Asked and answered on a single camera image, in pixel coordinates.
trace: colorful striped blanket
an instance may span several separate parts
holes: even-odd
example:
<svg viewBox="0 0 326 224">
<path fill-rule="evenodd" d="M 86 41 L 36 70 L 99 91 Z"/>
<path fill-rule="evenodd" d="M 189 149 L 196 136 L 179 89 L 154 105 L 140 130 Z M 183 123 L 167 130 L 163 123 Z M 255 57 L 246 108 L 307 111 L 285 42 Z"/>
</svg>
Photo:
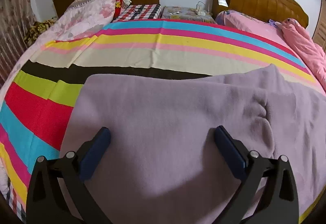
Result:
<svg viewBox="0 0 326 224">
<path fill-rule="evenodd" d="M 17 199 L 25 207 L 37 157 L 58 158 L 72 109 L 89 76 L 193 79 L 269 64 L 286 80 L 323 93 L 293 51 L 218 25 L 138 20 L 111 23 L 92 37 L 47 43 L 17 74 L 0 112 L 0 156 Z"/>
</svg>

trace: gray blanket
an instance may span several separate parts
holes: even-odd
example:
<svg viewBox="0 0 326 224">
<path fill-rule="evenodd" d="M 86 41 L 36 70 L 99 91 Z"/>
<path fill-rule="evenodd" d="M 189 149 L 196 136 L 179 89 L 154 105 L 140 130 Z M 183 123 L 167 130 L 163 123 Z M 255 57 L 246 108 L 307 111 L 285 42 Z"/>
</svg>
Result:
<svg viewBox="0 0 326 224">
<path fill-rule="evenodd" d="M 214 144 L 223 125 L 248 150 L 288 156 L 302 214 L 326 184 L 325 120 L 326 98 L 274 65 L 182 81 L 98 74 L 80 92 L 60 156 L 106 126 L 111 145 L 85 184 L 114 224 L 211 224 L 240 183 Z"/>
</svg>

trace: green stripe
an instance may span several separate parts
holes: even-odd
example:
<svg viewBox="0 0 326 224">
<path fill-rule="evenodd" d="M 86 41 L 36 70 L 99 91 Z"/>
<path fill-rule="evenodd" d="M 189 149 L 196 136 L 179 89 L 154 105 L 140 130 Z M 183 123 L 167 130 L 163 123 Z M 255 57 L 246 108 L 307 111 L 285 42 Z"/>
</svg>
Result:
<svg viewBox="0 0 326 224">
<path fill-rule="evenodd" d="M 72 107 L 75 105 L 83 86 L 82 84 L 69 84 L 61 80 L 58 82 L 50 81 L 30 75 L 22 70 L 17 74 L 14 82 L 36 96 Z"/>
</svg>

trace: silver screw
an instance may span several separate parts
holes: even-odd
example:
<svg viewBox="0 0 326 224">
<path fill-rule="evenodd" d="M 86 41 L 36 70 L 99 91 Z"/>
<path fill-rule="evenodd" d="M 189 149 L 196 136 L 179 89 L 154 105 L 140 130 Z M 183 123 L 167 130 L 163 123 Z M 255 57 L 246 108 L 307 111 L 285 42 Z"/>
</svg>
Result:
<svg viewBox="0 0 326 224">
<path fill-rule="evenodd" d="M 67 154 L 66 154 L 66 157 L 68 158 L 68 159 L 71 159 L 71 158 L 73 158 L 75 156 L 75 153 L 73 152 L 73 151 L 69 151 L 69 152 L 67 152 Z"/>
<path fill-rule="evenodd" d="M 38 158 L 37 158 L 37 161 L 38 161 L 38 162 L 42 162 L 42 161 L 44 161 L 44 156 L 40 156 L 40 157 L 38 157 Z"/>
<path fill-rule="evenodd" d="M 281 160 L 287 162 L 289 159 L 285 155 L 281 155 Z"/>
<path fill-rule="evenodd" d="M 253 157 L 253 158 L 258 158 L 259 157 L 259 153 L 255 150 L 252 150 L 250 152 L 250 156 Z"/>
</svg>

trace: blue stripe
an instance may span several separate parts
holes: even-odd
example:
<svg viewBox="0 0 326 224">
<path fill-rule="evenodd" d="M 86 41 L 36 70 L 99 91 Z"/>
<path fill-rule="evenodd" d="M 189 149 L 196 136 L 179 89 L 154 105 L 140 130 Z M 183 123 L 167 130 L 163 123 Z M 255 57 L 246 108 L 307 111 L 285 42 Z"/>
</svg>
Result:
<svg viewBox="0 0 326 224">
<path fill-rule="evenodd" d="M 245 43 L 255 45 L 257 47 L 264 48 L 271 52 L 281 55 L 284 58 L 287 58 L 294 63 L 306 68 L 306 65 L 303 64 L 300 59 L 297 57 L 277 48 L 271 44 L 265 43 L 261 40 L 258 40 L 253 37 L 245 36 L 239 33 L 231 32 L 221 28 L 216 28 L 207 25 L 193 24 L 193 23 L 182 23 L 182 22 L 168 22 L 168 21 L 129 21 L 129 22 L 117 22 L 110 23 L 103 27 L 103 29 L 130 29 L 130 28 L 165 28 L 165 29 L 179 29 L 185 31 L 193 31 L 211 34 L 215 36 L 224 36 L 230 39 L 239 40 Z"/>
<path fill-rule="evenodd" d="M 0 123 L 7 132 L 17 155 L 31 174 L 36 159 L 43 155 L 47 159 L 58 159 L 59 151 L 35 136 L 14 115 L 4 101 L 0 111 Z"/>
</svg>

